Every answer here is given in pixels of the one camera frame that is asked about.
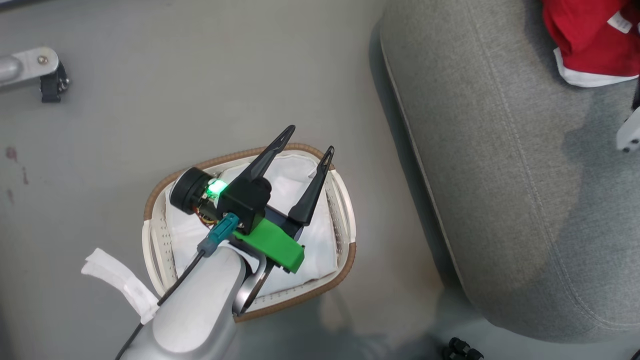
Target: teal connector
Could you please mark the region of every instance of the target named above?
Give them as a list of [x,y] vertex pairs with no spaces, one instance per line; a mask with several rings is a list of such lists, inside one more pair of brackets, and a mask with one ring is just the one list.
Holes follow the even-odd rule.
[[218,245],[236,230],[239,221],[240,219],[235,214],[228,213],[209,231],[207,237],[198,244],[198,252],[204,251],[205,258],[211,256],[218,248]]

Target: metal bracket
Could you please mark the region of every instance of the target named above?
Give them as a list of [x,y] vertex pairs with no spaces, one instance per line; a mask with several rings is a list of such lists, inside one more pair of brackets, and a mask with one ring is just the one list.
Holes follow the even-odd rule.
[[71,82],[58,54],[49,47],[0,56],[0,88],[38,77],[42,102],[60,102],[60,94]]
[[274,262],[267,259],[263,253],[255,250],[251,245],[243,241],[231,239],[229,240],[229,244],[259,260],[258,269],[256,269],[255,272],[251,272],[249,265],[246,266],[247,269],[249,269],[247,272],[250,274],[247,275],[240,290],[238,290],[238,294],[232,305],[231,311],[236,316],[241,316],[255,300],[260,289],[262,289],[262,285],[273,269]]

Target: red cloth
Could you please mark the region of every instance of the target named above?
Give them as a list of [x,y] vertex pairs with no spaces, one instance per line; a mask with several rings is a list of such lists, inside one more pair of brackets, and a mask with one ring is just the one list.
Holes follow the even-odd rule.
[[[567,69],[592,74],[640,73],[640,11],[630,0],[543,0],[543,18]],[[616,13],[627,33],[607,23]]]

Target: white plastic basket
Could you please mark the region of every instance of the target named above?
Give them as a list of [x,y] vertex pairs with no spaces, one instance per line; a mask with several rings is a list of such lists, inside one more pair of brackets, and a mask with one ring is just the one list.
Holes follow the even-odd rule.
[[[209,173],[220,173],[228,168],[253,160],[262,149],[238,152],[196,165]],[[323,153],[302,144],[289,144],[278,156],[299,154],[320,161]],[[145,208],[142,227],[142,249],[151,283],[161,296],[177,280],[173,263],[171,234],[167,228],[165,211],[165,190],[169,188],[181,172],[176,172],[161,181],[151,193]],[[321,279],[282,290],[255,299],[242,320],[274,313],[289,306],[299,304],[324,293],[338,285],[351,270],[355,258],[356,225],[347,188],[338,172],[332,166],[324,182],[326,198],[335,231],[338,270]]]

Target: gray floor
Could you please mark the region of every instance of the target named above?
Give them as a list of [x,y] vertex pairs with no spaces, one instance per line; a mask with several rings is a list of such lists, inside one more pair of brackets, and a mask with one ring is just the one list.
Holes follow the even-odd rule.
[[0,53],[49,45],[74,81],[57,105],[39,103],[37,84],[0,92],[0,358],[113,358],[138,319],[80,274],[83,259],[101,247],[150,286],[140,230],[153,186],[288,124],[294,141],[336,147],[356,263],[322,297],[241,324],[228,359],[437,359],[451,336],[487,359],[630,358],[634,339],[542,343],[465,300],[384,76],[383,5],[55,0],[0,12]]

